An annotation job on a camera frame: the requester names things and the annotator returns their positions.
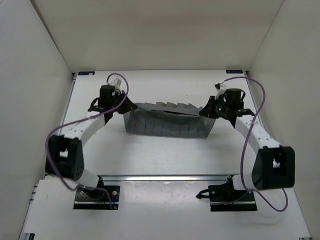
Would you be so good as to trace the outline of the grey pleated skirt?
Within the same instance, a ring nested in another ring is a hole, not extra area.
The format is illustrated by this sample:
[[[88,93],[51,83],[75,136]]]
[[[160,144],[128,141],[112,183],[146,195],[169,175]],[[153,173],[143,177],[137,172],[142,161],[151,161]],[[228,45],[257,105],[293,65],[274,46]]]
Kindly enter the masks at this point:
[[[137,103],[137,109],[123,115],[128,133],[154,136],[204,139],[216,120],[200,116],[202,107],[191,103]]]

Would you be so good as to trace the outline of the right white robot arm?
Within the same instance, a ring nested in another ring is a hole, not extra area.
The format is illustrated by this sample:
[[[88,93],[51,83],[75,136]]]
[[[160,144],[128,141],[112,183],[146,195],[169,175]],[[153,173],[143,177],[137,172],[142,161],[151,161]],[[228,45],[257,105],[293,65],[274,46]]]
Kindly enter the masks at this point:
[[[245,172],[244,160],[240,160],[240,173],[224,187],[224,195],[236,200],[242,190],[263,191],[292,188],[295,184],[295,151],[274,140],[256,121],[254,112],[244,107],[246,93],[239,88],[220,89],[210,96],[200,116],[209,119],[222,118],[231,123],[244,138],[244,147],[255,153],[251,172]]]

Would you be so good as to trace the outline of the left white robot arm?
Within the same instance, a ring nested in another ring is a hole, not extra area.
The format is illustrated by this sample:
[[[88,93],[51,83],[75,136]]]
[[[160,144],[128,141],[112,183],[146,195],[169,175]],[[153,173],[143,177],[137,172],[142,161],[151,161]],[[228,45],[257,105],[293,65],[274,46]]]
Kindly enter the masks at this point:
[[[102,85],[99,97],[91,102],[87,110],[85,121],[75,122],[64,134],[53,134],[48,138],[47,157],[51,159],[46,159],[45,172],[87,188],[87,193],[93,199],[101,198],[105,187],[98,175],[85,169],[83,147],[109,122],[114,112],[123,115],[136,109],[137,105],[121,90],[119,81]]]

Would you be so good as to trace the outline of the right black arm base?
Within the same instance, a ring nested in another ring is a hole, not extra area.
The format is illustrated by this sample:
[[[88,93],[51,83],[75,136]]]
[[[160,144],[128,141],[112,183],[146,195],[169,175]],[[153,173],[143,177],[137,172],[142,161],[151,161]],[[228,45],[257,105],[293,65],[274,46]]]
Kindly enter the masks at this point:
[[[211,184],[201,190],[197,199],[209,199],[211,212],[255,212],[258,210],[255,196],[247,190],[236,190],[231,176],[223,183]]]

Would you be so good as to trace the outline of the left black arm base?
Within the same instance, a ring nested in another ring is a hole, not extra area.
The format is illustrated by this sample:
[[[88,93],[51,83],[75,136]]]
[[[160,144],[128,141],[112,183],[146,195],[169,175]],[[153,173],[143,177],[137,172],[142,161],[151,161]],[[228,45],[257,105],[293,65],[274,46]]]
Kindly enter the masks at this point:
[[[101,179],[98,188],[103,190],[88,190],[79,187],[75,193],[74,210],[110,210],[119,209],[121,186],[113,183],[105,184]]]

